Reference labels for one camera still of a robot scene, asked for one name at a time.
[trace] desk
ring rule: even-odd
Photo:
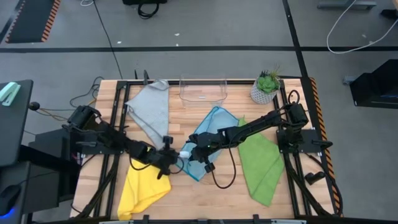
[[[318,101],[318,97],[310,96],[312,93],[312,80],[308,78],[289,78],[284,79],[286,92],[297,90],[300,93],[300,102],[307,110],[307,102],[314,104]],[[98,92],[98,99],[96,109],[99,110],[103,119],[107,122],[111,119],[113,100],[116,92],[116,80],[103,80]],[[133,85],[130,88],[129,99],[134,97],[142,88],[141,85]],[[118,113],[116,117],[116,124],[119,125],[121,119],[121,110],[123,105],[124,90],[121,90]],[[176,150],[181,149],[189,134],[193,133],[195,128],[200,124],[202,119],[207,115],[211,108],[184,108],[179,97],[180,88],[178,85],[170,86],[170,101],[169,101],[169,134],[174,137],[172,147]],[[268,111],[274,110],[274,105],[257,105],[250,97],[251,85],[228,85],[228,97],[223,103],[223,107],[234,114],[237,118],[245,115],[246,121],[252,121]],[[280,92],[277,95],[279,104],[282,104],[282,97]],[[314,123],[313,115],[316,114],[316,109],[311,109],[311,113],[307,112],[308,118],[311,117]],[[304,129],[310,129],[312,123],[309,122]],[[138,127],[134,121],[126,116],[127,136],[132,139],[150,142],[146,134]],[[276,142],[277,128],[270,128],[262,132],[268,139]],[[152,204],[148,209],[142,213],[133,215],[133,219],[142,219],[144,215],[150,215],[150,219],[249,219],[253,214],[259,214],[260,218],[293,218],[292,202],[290,199],[289,186],[287,182],[287,174],[284,172],[279,180],[275,191],[272,205],[265,207],[250,196],[246,187],[246,181],[243,176],[239,154],[236,149],[233,149],[233,156],[237,166],[237,177],[234,184],[226,189],[221,190],[214,184],[210,174],[202,178],[200,182],[196,182],[184,172],[177,175],[170,176],[170,183],[172,190],[166,196],[161,198],[156,203]],[[321,168],[311,161],[307,156],[301,155],[303,173],[316,173],[321,171]],[[103,156],[98,155],[82,169],[80,178],[76,188],[75,199],[73,206],[82,210],[89,202],[94,192],[98,187],[100,178],[101,165]],[[227,150],[221,152],[220,156],[215,162],[216,178],[221,185],[230,182],[233,174],[233,167],[231,158]],[[113,198],[113,209],[111,218],[117,219],[117,209],[120,201],[120,196],[126,180],[127,170],[129,168],[128,155],[123,154],[120,157],[118,175],[116,179],[116,188]],[[172,171],[177,171],[177,167],[172,167]],[[331,198],[330,190],[325,179],[322,179],[312,186],[307,185],[314,197],[320,202],[323,208],[329,212],[333,212],[334,199]],[[301,193],[296,189],[298,207],[300,213],[304,214],[303,200]],[[108,192],[104,193],[102,198],[102,206],[100,215],[104,215],[106,201],[108,199]],[[71,212],[71,217],[77,215],[76,212]]]

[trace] white cable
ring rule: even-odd
[[[94,3],[94,0],[91,0],[90,3],[83,4],[83,2],[87,2],[87,1],[89,1],[89,0],[81,0],[80,5],[83,6],[83,7],[86,7],[86,6],[90,6],[90,5],[92,5]]]
[[[329,51],[330,51],[331,53],[334,53],[334,54],[345,54],[345,53],[353,52],[353,51],[355,51],[355,50],[364,49],[364,48],[366,48],[366,47],[372,46],[373,44],[375,44],[375,43],[379,42],[380,40],[382,40],[383,38],[385,38],[386,35],[387,35],[388,33],[390,33],[390,31],[392,30],[392,28],[393,28],[393,27],[397,24],[397,22],[398,22],[398,19],[397,19],[397,20],[395,21],[395,23],[393,23],[393,25],[390,27],[390,29],[389,29],[380,39],[378,39],[378,40],[376,40],[376,41],[374,41],[374,42],[371,42],[371,43],[368,44],[368,45],[365,45],[365,46],[362,46],[362,47],[358,47],[358,48],[355,48],[355,49],[351,49],[351,50],[347,50],[347,51],[345,51],[345,52],[334,52],[334,51],[332,51],[332,50],[330,49],[330,47],[329,47],[329,36],[330,36],[330,34],[333,32],[333,29],[335,29],[335,26],[337,25],[337,23],[338,23],[338,22],[340,21],[340,19],[343,17],[343,15],[355,4],[355,2],[356,2],[356,0],[354,0],[353,3],[351,3],[351,5],[348,6],[348,8],[341,14],[341,16],[340,16],[340,17],[337,19],[337,21],[335,22],[335,25],[333,25],[333,27],[331,28],[331,30],[330,30],[328,36],[326,37],[326,45],[328,46],[328,49],[329,49]]]

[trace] blue cloth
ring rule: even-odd
[[[216,134],[217,130],[221,128],[227,128],[231,126],[237,126],[239,123],[239,120],[236,119],[230,112],[228,112],[226,109],[221,108],[221,107],[214,107],[211,109],[211,111],[208,113],[206,118],[199,124],[199,126],[196,128],[194,134],[200,134],[204,132],[208,133],[213,133]],[[194,143],[185,143],[185,145],[182,147],[181,151],[188,151],[191,152],[192,149],[196,146]],[[221,151],[217,151],[213,153],[212,155],[209,156],[209,161],[213,162],[216,160],[218,155],[221,153]],[[190,175],[192,178],[194,178],[196,181],[199,181],[205,174],[205,163],[200,163],[198,161],[190,161],[188,162],[188,159],[183,159],[184,160],[184,172],[186,172],[188,175]],[[182,162],[178,160],[176,164],[179,168],[182,166]]]

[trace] black floor mat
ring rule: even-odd
[[[6,43],[45,42],[59,7],[60,0],[23,0]]]

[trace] orange and black caution tape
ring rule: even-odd
[[[8,43],[9,40],[10,40],[10,34],[11,34],[11,32],[12,32],[12,29],[13,29],[14,26],[15,26],[15,23],[16,23],[17,20],[18,20],[19,15],[21,14],[21,12],[22,12],[22,10],[23,10],[23,8],[24,8],[24,5],[25,5],[25,0],[22,2],[22,4],[21,4],[21,6],[20,6],[20,8],[19,8],[19,10],[18,10],[18,12],[17,12],[17,14],[16,14],[16,16],[15,16],[14,22],[12,23],[12,25],[11,25],[11,27],[10,27],[9,33],[8,33],[8,35],[7,35],[7,37],[6,37],[6,43]]]
[[[60,7],[60,3],[61,3],[61,0],[54,0],[52,9],[50,11],[49,19],[47,20],[47,23],[45,24],[45,27],[44,27],[42,42],[45,42],[50,36],[50,31],[54,24],[55,16],[57,15],[58,9]]]
[[[325,124],[323,122],[323,116],[322,116],[321,105],[319,102],[317,84],[315,83],[314,78],[310,78],[310,79],[311,79],[313,96],[314,96],[314,100],[315,100],[315,107],[317,108],[317,115],[318,115],[318,121],[319,121],[319,127],[320,127],[320,131],[321,131],[322,140],[327,141],[328,138],[326,136]],[[329,149],[325,149],[325,157],[326,157],[326,164],[328,166],[330,177],[335,179],[335,171],[333,170],[333,165],[331,163]],[[334,186],[331,186],[331,189],[333,191],[333,198],[335,199],[336,208],[337,208],[337,210],[339,210],[340,209],[340,200],[338,198],[337,191]]]

